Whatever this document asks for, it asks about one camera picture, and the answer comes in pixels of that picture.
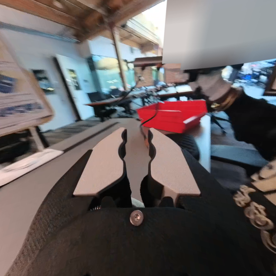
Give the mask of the wooden top office desk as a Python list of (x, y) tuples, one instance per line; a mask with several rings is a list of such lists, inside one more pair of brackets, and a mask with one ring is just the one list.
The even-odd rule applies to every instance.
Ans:
[(93, 108), (95, 117), (100, 122), (104, 122), (105, 120), (111, 119), (116, 113), (118, 113), (116, 118), (132, 118), (133, 114), (130, 103), (131, 99), (129, 97), (113, 97), (87, 103), (85, 106)]
[(176, 86), (170, 86), (167, 88), (163, 88), (161, 91), (156, 92), (156, 94), (160, 98), (180, 98), (184, 97), (190, 94), (193, 94), (193, 90), (191, 87), (187, 84), (184, 85), (176, 85)]

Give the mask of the person's right forearm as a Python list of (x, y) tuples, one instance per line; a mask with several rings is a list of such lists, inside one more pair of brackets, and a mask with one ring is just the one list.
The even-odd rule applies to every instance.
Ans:
[(276, 157), (276, 106), (248, 96), (243, 89), (225, 109), (237, 141), (252, 144), (267, 161)]

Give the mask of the glass office partition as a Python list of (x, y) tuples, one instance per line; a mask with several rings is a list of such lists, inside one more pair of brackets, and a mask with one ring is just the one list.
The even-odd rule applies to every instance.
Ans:
[[(100, 91), (108, 94), (113, 89), (124, 90), (121, 78), (119, 61), (115, 57), (91, 55), (86, 58), (95, 83), (100, 86)], [(125, 76), (127, 90), (136, 84), (133, 60), (122, 60), (122, 69)]]

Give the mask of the wooden support pillar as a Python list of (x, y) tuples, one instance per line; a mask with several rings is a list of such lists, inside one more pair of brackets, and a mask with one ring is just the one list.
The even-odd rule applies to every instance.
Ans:
[(116, 56), (117, 56), (117, 60), (118, 60), (118, 66), (119, 66), (119, 71), (120, 71), (123, 88), (126, 91), (127, 83), (126, 83), (125, 72), (123, 69), (123, 60), (122, 60), (122, 56), (121, 56), (119, 30), (113, 22), (109, 23), (109, 29), (110, 29), (112, 40), (113, 40), (114, 47), (115, 47), (115, 52), (116, 52)]

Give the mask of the red plastic bin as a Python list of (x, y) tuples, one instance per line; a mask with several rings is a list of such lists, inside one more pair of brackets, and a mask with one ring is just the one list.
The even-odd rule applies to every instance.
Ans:
[(184, 133), (200, 125), (207, 105), (204, 100), (165, 101), (141, 107), (137, 114), (144, 127)]

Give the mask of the black mesh office chair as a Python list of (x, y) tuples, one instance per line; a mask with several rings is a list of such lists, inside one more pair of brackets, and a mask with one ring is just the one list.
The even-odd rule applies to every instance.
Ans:
[(220, 125), (219, 121), (229, 122), (229, 120), (215, 116), (213, 113), (209, 113), (211, 124), (216, 124), (221, 129), (223, 135), (226, 135), (225, 129)]
[(117, 112), (117, 109), (112, 107), (113, 103), (109, 103), (109, 99), (113, 99), (110, 94), (91, 92), (87, 93), (91, 103), (87, 104), (94, 109), (95, 117), (99, 118), (101, 122), (105, 119), (110, 119), (112, 115)]

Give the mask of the person's right hand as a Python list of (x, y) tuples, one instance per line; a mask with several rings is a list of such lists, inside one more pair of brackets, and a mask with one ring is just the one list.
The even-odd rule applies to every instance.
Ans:
[(211, 102), (215, 102), (227, 94), (232, 87), (232, 82), (222, 77), (222, 70), (217, 70), (208, 74), (199, 74), (195, 81), (189, 83), (189, 86), (193, 91), (201, 88), (201, 93)]

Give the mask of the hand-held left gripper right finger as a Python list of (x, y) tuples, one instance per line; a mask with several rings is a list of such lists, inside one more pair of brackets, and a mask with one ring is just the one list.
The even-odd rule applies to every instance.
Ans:
[(154, 128), (148, 130), (148, 190), (154, 198), (200, 196), (182, 149)]

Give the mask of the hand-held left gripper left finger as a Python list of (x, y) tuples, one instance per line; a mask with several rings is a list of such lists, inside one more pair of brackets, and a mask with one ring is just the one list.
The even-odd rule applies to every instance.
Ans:
[(127, 130), (120, 127), (93, 147), (73, 196), (99, 196), (126, 175)]

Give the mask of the white door with window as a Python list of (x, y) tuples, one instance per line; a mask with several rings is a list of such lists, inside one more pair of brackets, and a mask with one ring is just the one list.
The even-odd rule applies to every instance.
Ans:
[(95, 88), (88, 64), (83, 58), (71, 58), (56, 54), (53, 58), (65, 87), (67, 98), (77, 120), (94, 116), (94, 109), (88, 96)]

